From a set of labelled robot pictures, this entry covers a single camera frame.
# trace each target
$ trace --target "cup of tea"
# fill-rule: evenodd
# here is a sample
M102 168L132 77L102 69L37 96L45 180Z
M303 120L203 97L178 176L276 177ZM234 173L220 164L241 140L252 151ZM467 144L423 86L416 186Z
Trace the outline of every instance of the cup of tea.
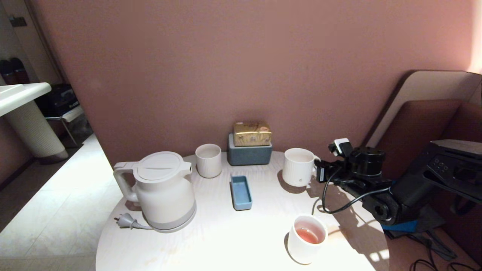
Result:
M312 263L328 238L325 223L312 215L299 215L288 235L288 252L298 263Z

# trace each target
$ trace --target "white kettle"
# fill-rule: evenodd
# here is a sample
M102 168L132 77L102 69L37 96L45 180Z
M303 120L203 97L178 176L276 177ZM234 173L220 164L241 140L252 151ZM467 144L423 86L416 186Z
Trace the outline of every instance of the white kettle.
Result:
M194 190L184 178L191 172L191 163L170 151L114 166L114 177L124 197L139 202L148 224L159 232L180 230L196 214ZM134 190L126 182L124 173L134 175Z

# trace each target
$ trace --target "blue rectangular dish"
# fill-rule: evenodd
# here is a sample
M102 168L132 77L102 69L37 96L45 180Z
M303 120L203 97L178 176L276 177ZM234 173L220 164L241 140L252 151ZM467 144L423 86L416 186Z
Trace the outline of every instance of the blue rectangular dish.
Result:
M236 211L251 209L253 200L246 176L231 176L231 196Z

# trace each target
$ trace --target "kettle handle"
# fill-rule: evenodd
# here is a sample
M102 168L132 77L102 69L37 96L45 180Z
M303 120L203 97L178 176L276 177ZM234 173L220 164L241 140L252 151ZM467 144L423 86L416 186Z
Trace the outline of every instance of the kettle handle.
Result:
M132 191L131 186L127 183L127 181L124 178L124 173L130 173L132 174L134 172L133 162L121 162L117 163L114 166L114 178L117 181L117 184L119 185L119 188L124 195L124 197L134 203L138 203L139 200L137 199L137 194Z

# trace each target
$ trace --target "round table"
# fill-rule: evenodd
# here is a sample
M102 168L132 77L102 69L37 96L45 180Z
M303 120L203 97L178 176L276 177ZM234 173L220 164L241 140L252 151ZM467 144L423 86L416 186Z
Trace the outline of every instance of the round table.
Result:
M361 202L329 215L319 211L325 184L312 179L307 189L288 187L282 180L284 155L274 151L267 165L231 166L222 153L223 170L215 178L201 177L191 162L191 181L197 202L194 219L173 233L120 229L114 218L130 213L147 225L140 210L125 198L114 208L97 247L96 270L389 270L387 242L380 224ZM253 206L236 211L232 205L230 176L245 175ZM338 208L353 197L330 185L328 208ZM328 239L319 258L309 265L294 262L286 250L290 226L301 213L313 214L328 226Z

